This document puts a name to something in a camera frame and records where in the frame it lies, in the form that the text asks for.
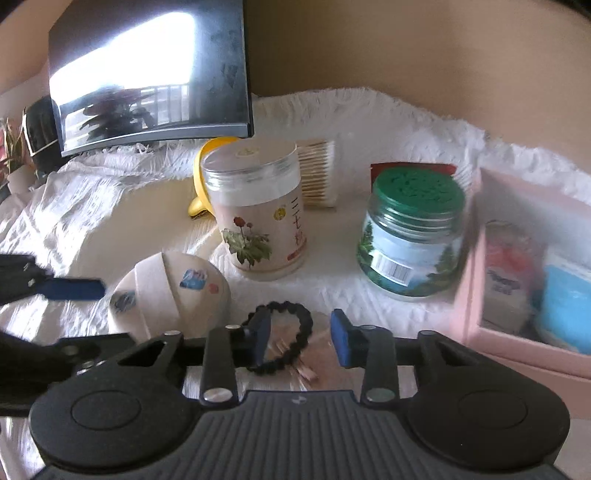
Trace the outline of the small wooden clips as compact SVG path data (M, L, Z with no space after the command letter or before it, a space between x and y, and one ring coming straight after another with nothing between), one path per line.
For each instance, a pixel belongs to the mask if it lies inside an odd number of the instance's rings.
M281 339L276 340L271 343L271 351L277 355L287 354L290 353L290 346ZM318 382L318 374L311 367L308 367L300 357L287 365L287 371L290 373L291 378L305 387Z

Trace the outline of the yellow plastic funnel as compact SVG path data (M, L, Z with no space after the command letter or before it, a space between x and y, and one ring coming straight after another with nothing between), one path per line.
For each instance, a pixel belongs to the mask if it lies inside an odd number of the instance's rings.
M208 198L207 190L205 188L204 174L202 173L201 168L202 160L204 160L208 154L211 154L211 152L214 152L214 150L217 150L219 147L231 144L236 141L238 141L238 137L225 136L213 138L211 140L207 140L207 142L205 142L198 151L197 159L195 159L193 163L192 172L195 197L190 202L187 209L187 213L190 218L198 218L200 216L204 216L204 214L207 213L213 214L211 201Z

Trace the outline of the red packet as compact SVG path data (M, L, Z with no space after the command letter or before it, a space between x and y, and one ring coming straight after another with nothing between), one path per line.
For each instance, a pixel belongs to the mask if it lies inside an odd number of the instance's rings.
M377 177L386 170L394 168L411 168L438 172L444 175L453 176L457 167L453 164L444 163L414 163L414 162L384 162L374 163L370 166L370 183L374 184Z

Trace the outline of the cotton swab pack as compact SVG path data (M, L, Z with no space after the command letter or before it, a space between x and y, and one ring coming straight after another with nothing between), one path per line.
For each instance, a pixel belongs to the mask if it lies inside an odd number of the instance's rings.
M308 139L297 142L301 192L310 207L334 208L338 201L335 140Z

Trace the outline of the white textured table cloth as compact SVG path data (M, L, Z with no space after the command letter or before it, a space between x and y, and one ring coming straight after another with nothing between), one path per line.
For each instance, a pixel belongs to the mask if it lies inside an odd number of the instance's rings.
M166 250L211 260L231 289L233 317L287 299L315 313L352 307L359 318L389 320L413 333L448 318L449 300L412 305L379 292L356 265L356 242L370 192L370 168L387 161L450 164L468 188L478 169L503 172L588 202L590 178L542 148L492 138L369 89L301 92L253 103L256 132L311 143L303 189L308 258L276 282L243 278L226 261L209 216L191 219L191 177L200 142L110 147L72 158L46 185L1 206L1 248L30 253L57 274L101 278L109 287L139 260Z

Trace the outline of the green lid glass jar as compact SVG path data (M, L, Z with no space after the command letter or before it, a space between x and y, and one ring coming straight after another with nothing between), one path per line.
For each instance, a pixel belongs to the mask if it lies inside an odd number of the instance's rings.
M356 260L370 282L404 299L425 299L455 282L466 195L453 176L394 168L370 194Z

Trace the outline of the potted plant with flowers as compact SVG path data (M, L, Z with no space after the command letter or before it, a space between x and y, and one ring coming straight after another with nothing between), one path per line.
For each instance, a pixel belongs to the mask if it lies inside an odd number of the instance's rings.
M1 140L1 172L5 181L9 182L8 177L27 164L23 129L14 127L9 118L2 118Z

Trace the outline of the white red pouch in box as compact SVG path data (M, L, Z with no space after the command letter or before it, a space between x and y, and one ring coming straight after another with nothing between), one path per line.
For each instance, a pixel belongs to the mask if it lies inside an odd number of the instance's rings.
M494 330L519 334L534 313L544 249L510 222L489 221L485 235L483 323Z

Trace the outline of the flower label plastic jar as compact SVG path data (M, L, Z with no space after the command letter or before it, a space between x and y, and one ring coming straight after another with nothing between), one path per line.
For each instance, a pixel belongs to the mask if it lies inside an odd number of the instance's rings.
M200 161L228 261L242 275L273 280L307 254L297 144L276 138L232 141Z

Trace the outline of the black dark pot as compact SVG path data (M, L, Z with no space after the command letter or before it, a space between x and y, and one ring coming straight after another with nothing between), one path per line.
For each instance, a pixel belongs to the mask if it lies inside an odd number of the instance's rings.
M60 145L49 95L43 96L23 111L22 126L29 155L41 176L63 165Z

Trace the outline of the blue packet in box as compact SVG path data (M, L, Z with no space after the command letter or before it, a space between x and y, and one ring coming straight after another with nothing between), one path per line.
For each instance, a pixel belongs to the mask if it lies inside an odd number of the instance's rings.
M590 354L590 270L562 263L544 267L545 285L537 330L556 347Z

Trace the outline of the black computer monitor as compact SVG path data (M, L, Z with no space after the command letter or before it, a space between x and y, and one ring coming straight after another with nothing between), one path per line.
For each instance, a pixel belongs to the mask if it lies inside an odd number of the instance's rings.
M242 1L73 1L48 61L64 157L253 134Z

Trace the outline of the pink cardboard box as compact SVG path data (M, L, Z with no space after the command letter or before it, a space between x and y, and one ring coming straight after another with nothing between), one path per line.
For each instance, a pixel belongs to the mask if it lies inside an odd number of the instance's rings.
M451 336L590 415L590 207L481 169Z

